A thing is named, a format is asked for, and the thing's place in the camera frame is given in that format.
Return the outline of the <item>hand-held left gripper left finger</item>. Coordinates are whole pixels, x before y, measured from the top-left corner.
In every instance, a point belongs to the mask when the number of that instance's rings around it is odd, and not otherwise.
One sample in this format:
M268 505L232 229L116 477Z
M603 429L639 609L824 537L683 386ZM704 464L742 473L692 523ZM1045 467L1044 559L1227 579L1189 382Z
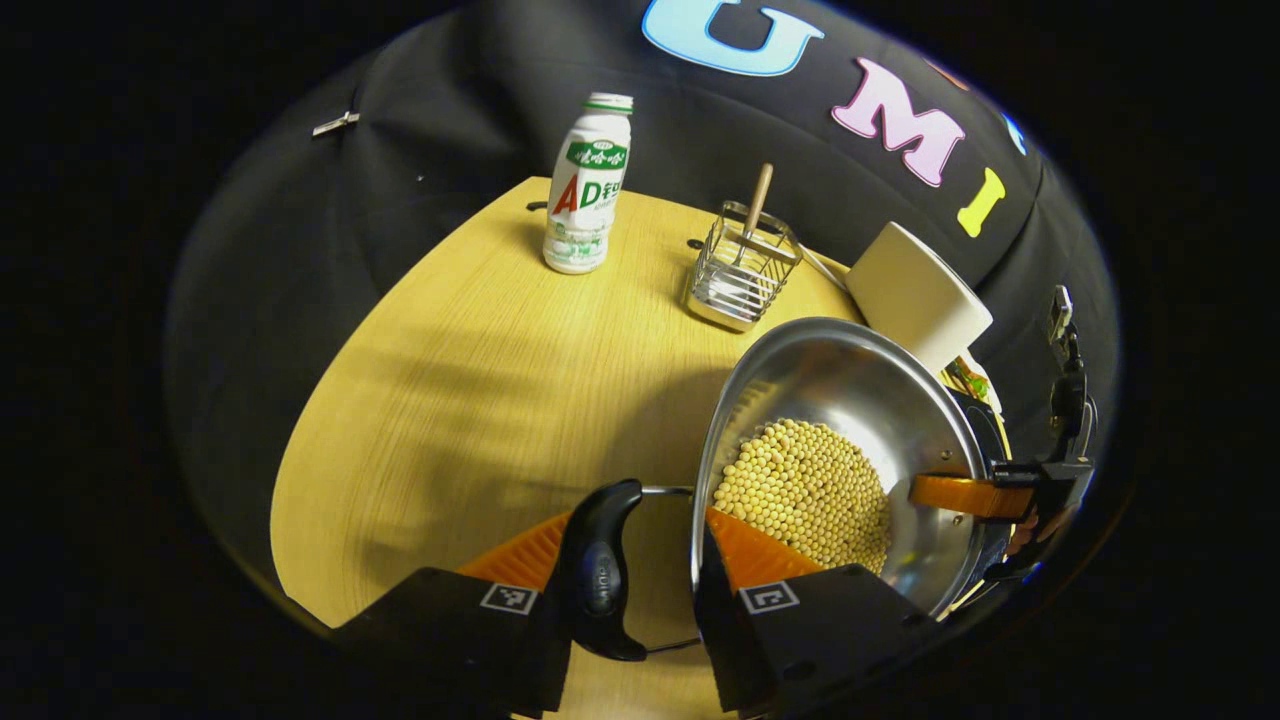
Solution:
M556 600L568 519L554 515L454 571L420 568L338 626L335 643L489 712L557 711L570 665Z

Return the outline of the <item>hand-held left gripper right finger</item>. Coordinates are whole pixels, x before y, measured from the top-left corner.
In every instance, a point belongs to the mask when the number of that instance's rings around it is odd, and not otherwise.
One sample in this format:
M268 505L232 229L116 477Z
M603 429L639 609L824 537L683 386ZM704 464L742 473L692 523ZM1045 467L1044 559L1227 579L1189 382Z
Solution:
M808 714L884 682L941 633L863 565L822 568L718 509L705 521L694 610L726 711Z

